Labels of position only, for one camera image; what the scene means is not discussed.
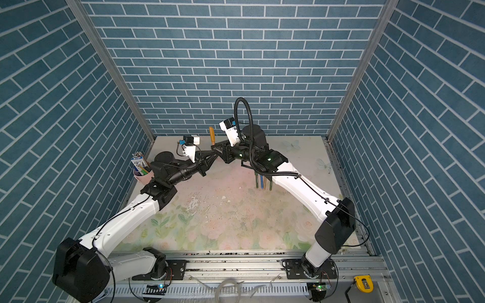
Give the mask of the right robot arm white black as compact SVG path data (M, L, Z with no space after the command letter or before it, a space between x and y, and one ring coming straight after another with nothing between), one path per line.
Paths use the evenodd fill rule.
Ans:
M301 266L311 279L323 273L323 264L345 246L345 242L356 230L359 221L355 214L355 205L348 199L338 199L320 189L308 178L299 173L287 157L269 148L264 132L254 126L254 137L250 137L250 127L245 127L246 134L240 135L236 126L220 123L227 140L217 142L213 127L209 128L211 149L226 163L240 160L244 166L255 171L292 194L301 202L321 226L316 231L315 243L303 255Z

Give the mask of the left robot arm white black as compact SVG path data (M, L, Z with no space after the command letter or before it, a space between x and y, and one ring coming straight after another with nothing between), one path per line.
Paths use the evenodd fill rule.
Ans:
M108 286L135 276L165 280L172 271L166 255L152 247L112 258L114 249L139 225L166 207L177 193L176 184L197 173L205 175L217 159L215 151L200 151L194 160L179 160L161 152L151 163L153 178L140 194L101 226L79 239L66 238L54 258L53 284L78 302L92 302Z

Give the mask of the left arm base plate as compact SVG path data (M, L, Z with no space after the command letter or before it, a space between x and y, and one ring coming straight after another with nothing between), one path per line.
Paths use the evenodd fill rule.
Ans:
M165 260L156 262L154 268L147 274L132 277L135 281L182 280L186 271L186 260Z

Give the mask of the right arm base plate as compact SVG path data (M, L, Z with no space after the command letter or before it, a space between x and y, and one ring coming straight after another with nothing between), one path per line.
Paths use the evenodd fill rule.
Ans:
M319 267L313 266L305 257L301 259L283 259L281 265L287 279L336 279L337 267L331 259L327 259Z

